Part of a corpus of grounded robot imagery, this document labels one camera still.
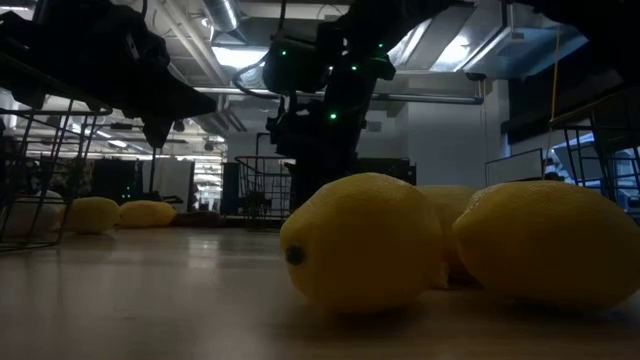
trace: white wall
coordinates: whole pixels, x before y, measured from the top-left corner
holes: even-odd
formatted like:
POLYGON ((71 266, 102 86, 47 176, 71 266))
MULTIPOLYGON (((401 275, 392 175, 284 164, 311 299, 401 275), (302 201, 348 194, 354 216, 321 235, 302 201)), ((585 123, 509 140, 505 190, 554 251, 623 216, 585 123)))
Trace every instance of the white wall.
MULTIPOLYGON (((155 176, 153 177, 153 190, 160 196, 178 196, 184 203, 172 206, 180 213, 187 212, 189 194, 191 193, 191 167, 192 161, 178 161, 176 159, 157 159, 155 176)), ((151 161, 145 161, 142 165, 143 189, 149 189, 151 180, 151 161)))
POLYGON ((368 121, 379 121, 382 131, 373 133, 363 130, 358 142, 358 157, 402 159, 409 157, 406 126, 403 120, 388 118, 386 111, 370 111, 368 121))
POLYGON ((496 81, 482 106, 407 104, 408 153, 418 185, 486 185, 485 163, 508 155, 508 83, 496 81))

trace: ceiling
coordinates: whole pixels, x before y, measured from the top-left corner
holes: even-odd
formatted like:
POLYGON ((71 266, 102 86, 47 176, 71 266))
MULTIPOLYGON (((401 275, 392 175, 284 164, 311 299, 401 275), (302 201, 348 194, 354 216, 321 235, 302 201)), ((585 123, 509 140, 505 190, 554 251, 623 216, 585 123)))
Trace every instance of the ceiling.
MULTIPOLYGON (((131 6, 136 10, 142 7, 142 0, 112 1, 131 6)), ((237 70, 237 66, 242 61, 248 61, 245 55, 251 54, 251 51, 267 49, 270 35, 277 27, 280 1, 241 0, 239 2, 239 10, 244 14, 244 20, 241 21, 239 29, 242 30, 246 44, 238 42, 232 36, 212 35, 202 1, 149 0, 147 25, 151 31, 165 39, 171 56, 169 70, 176 78, 194 87, 229 86, 229 79, 237 70), (212 44, 222 50, 212 51, 212 44), (238 57, 237 51, 245 51, 242 58, 238 57)), ((340 13, 348 10, 350 3, 348 0, 332 0, 330 5, 326 5, 324 4, 326 2, 326 0, 290 1, 286 27, 313 36, 318 23, 335 19, 340 13)), ((530 74, 536 69, 544 69, 550 65, 549 53, 553 54, 554 50, 550 49, 548 44, 549 28, 555 29, 555 24, 532 14, 531 10, 524 6, 512 10, 505 12, 505 8, 496 0, 470 1, 467 4, 454 6, 431 21, 425 22, 420 29, 417 28, 408 34, 394 50, 392 58, 398 70, 396 78, 393 81, 380 81, 376 92, 478 96, 477 85, 466 78, 464 71, 482 71, 495 78, 511 78, 530 74), (497 44, 492 51, 484 54, 482 61, 471 64, 474 56, 484 51, 496 36, 505 32, 505 21, 508 21, 507 25, 512 29, 521 29, 527 41, 511 46, 510 42, 513 42, 511 36, 514 32, 517 33, 515 30, 511 31, 509 36, 502 38, 503 42, 507 42, 506 45, 497 44), (541 43, 546 44, 545 47, 538 46, 541 43), (514 70, 509 66, 502 66, 505 62, 509 63, 509 59, 516 58, 511 51, 517 53, 519 58, 529 56, 531 61, 526 69, 514 70), (530 56, 532 53, 535 54, 535 59, 530 56)), ((29 17, 30 12, 24 11, 21 15, 29 17)), ((259 68, 252 77, 247 78, 248 86, 262 86, 260 71, 259 68)), ((245 131, 245 129, 251 132, 263 131, 266 117, 273 116, 277 108, 277 103, 274 101, 245 96, 229 96, 225 99, 219 97, 218 100, 221 100, 219 103, 222 117, 214 118, 208 115, 193 121, 186 120, 185 130, 181 133, 172 132, 170 141, 162 152, 224 156, 226 145, 218 140, 222 140, 230 132, 245 131), (204 149, 207 141, 216 143, 213 151, 204 149)), ((64 99, 52 98, 47 106, 65 108, 66 103, 64 99)), ((387 117, 393 118, 401 107, 401 103, 374 102, 371 110, 386 111, 387 117)), ((117 122, 140 125, 139 120, 124 119, 122 114, 116 112, 113 116, 100 119, 100 122, 104 123, 104 132, 109 136, 135 145, 116 150, 142 155, 150 152, 148 145, 138 142, 143 137, 139 129, 117 131, 108 126, 117 122)), ((43 137, 51 135, 50 130, 44 128, 36 127, 34 131, 34 134, 43 137)), ((109 147, 107 141, 106 138, 98 139, 92 145, 92 151, 94 149, 95 151, 113 151, 113 146, 109 147)))

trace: yellow lemon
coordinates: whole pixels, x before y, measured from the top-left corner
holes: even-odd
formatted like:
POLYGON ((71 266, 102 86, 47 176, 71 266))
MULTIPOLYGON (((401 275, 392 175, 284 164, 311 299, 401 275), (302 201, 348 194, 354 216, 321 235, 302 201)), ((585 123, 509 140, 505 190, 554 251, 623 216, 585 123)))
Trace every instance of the yellow lemon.
POLYGON ((462 215, 476 190, 458 185, 419 186, 418 190, 433 204, 440 220, 443 258, 449 268, 449 278, 458 282, 472 281, 473 277, 458 256, 452 232, 453 223, 462 215))
POLYGON ((73 201, 65 230, 83 234, 101 234, 113 229, 120 219, 120 207, 101 197, 82 198, 73 201))
POLYGON ((322 187, 282 227, 292 283, 339 313, 411 303, 440 270, 441 231, 413 186, 360 174, 322 187))
POLYGON ((640 229, 596 192, 555 181, 478 192, 454 224, 488 289, 528 303, 599 310, 640 287, 640 229))
POLYGON ((176 217, 171 205, 160 201, 130 201, 120 206, 120 227, 148 228, 169 226, 176 217))

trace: metal frame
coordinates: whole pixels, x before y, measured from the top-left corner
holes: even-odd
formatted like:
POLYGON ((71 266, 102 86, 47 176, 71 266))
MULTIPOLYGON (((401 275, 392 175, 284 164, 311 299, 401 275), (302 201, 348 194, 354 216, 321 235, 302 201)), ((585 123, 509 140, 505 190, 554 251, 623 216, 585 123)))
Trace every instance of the metal frame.
POLYGON ((550 125, 552 130, 562 130, 569 150, 569 162, 571 171, 574 174, 576 185, 594 188, 587 186, 587 182, 600 181, 600 187, 598 187, 610 200, 618 203, 617 190, 637 190, 640 193, 640 118, 632 119, 629 112, 629 100, 627 99, 625 91, 620 91, 615 94, 606 96, 594 103, 591 103, 578 110, 565 114, 556 118, 550 125), (624 102, 625 112, 624 123, 611 124, 607 123, 607 120, 600 120, 597 114, 597 110, 600 106, 606 105, 608 101, 615 101, 618 98, 624 102), (571 122, 582 121, 584 119, 589 121, 589 125, 573 125, 571 122), (576 137, 576 144, 571 145, 569 139, 569 132, 573 131, 576 137), (580 141, 580 131, 590 131, 593 133, 594 142, 593 145, 585 145, 580 141), (617 139, 628 140, 628 143, 633 149, 633 157, 621 158, 615 155, 616 152, 625 149, 619 149, 617 147, 611 147, 606 143, 606 139, 609 135, 615 134, 617 139), (587 147, 595 149, 597 156, 584 156, 583 150, 587 147), (600 178, 587 178, 584 171, 585 160, 598 160, 602 177, 600 178), (616 169, 616 161, 631 161, 633 171, 631 174, 618 175, 616 169), (576 171, 577 166, 580 166, 579 173, 576 171), (618 185, 619 179, 635 178, 636 186, 621 186, 618 185))
POLYGON ((112 113, 111 107, 102 103, 99 100, 93 99, 86 94, 79 92, 66 84, 31 68, 12 57, 0 53, 0 66, 7 66, 8 68, 15 69, 16 73, 20 76, 24 76, 29 81, 37 81, 38 84, 53 89, 57 93, 64 94, 64 97, 69 99, 69 106, 66 110, 43 110, 43 109, 26 109, 26 110, 8 110, 0 108, 0 115, 15 115, 27 121, 24 133, 20 141, 19 150, 16 153, 5 154, 0 153, 0 160, 5 162, 7 167, 7 178, 5 182, 0 184, 0 209, 2 210, 2 216, 0 217, 0 252, 10 252, 19 250, 31 250, 44 247, 56 246, 62 241, 63 233, 67 218, 70 213, 73 200, 78 196, 78 186, 80 181, 80 173, 86 164, 87 154, 91 146, 92 135, 96 128, 96 122, 98 116, 106 116, 112 113), (92 109, 99 109, 97 111, 78 111, 73 110, 73 104, 75 101, 81 100, 86 102, 92 109), (60 116, 64 120, 59 125, 48 124, 46 122, 36 119, 36 116, 60 116), (83 116, 84 120, 81 125, 80 133, 74 134, 74 141, 66 139, 67 135, 72 131, 67 130, 69 125, 69 119, 71 116, 83 116), (34 123, 38 123, 43 126, 52 127, 55 129, 54 139, 49 151, 48 158, 35 158, 27 156, 29 145, 32 143, 39 143, 39 141, 31 141, 29 137, 30 130, 34 123), (72 160, 72 166, 69 170, 69 191, 65 194, 65 197, 61 200, 59 198, 53 198, 46 196, 49 190, 49 183, 54 174, 60 173, 57 171, 56 166, 66 166, 68 164, 59 161, 60 150, 63 145, 77 146, 77 157, 72 160), (40 170, 37 172, 40 174, 40 178, 43 180, 39 187, 40 195, 19 194, 21 186, 23 185, 21 179, 22 174, 26 169, 28 161, 38 161, 42 164, 48 164, 51 166, 51 171, 40 170), (34 217, 31 222, 29 232, 24 239, 9 239, 5 238, 4 234, 7 228, 11 213, 14 210, 16 204, 37 204, 34 217), (55 239, 41 239, 35 238, 33 231, 37 224, 38 218, 42 211, 42 207, 45 204, 65 205, 64 214, 61 220, 61 226, 55 239))
POLYGON ((238 156, 235 160, 240 164, 239 197, 245 199, 245 204, 240 207, 243 209, 247 228, 265 229, 269 221, 279 224, 284 222, 291 215, 292 177, 282 166, 278 167, 278 172, 267 172, 267 165, 289 159, 280 156, 238 156), (280 206, 276 210, 267 208, 262 203, 263 200, 279 201, 280 206))

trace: table surface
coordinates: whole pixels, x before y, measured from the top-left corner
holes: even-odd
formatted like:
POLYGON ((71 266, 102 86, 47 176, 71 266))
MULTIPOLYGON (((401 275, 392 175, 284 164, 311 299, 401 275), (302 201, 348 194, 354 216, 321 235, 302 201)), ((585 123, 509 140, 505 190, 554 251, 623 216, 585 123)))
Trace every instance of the table surface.
POLYGON ((640 301, 569 316, 483 290, 336 318, 289 285, 277 234, 153 229, 0 256, 2 359, 638 359, 640 301))

